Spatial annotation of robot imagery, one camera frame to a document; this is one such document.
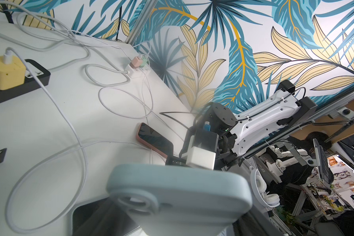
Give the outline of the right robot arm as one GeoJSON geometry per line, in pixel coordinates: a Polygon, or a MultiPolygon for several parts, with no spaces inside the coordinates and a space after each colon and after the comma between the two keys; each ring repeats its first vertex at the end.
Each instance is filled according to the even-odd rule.
{"type": "Polygon", "coordinates": [[[209,170],[240,166],[252,147],[258,152],[277,141],[269,137],[271,133],[300,124],[315,113],[314,101],[296,95],[296,87],[284,80],[271,97],[239,114],[220,103],[207,103],[187,128],[180,154],[168,155],[166,164],[209,170]]]}

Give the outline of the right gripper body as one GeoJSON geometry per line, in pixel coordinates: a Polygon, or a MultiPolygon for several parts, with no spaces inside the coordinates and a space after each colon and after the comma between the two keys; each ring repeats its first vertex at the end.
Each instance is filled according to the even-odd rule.
{"type": "Polygon", "coordinates": [[[236,165],[236,155],[230,150],[226,136],[202,128],[190,127],[178,156],[168,155],[166,165],[221,170],[236,165]]]}

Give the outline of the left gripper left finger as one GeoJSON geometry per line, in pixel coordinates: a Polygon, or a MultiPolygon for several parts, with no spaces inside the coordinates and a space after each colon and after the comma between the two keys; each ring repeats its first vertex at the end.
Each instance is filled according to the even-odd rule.
{"type": "Polygon", "coordinates": [[[128,236],[139,228],[110,198],[79,205],[72,212],[73,236],[128,236]]]}

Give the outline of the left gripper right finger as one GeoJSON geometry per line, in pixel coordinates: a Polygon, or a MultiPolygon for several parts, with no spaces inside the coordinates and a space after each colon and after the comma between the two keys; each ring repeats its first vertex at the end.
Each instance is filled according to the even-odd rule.
{"type": "Polygon", "coordinates": [[[256,207],[233,223],[235,236],[283,236],[256,207]]]}

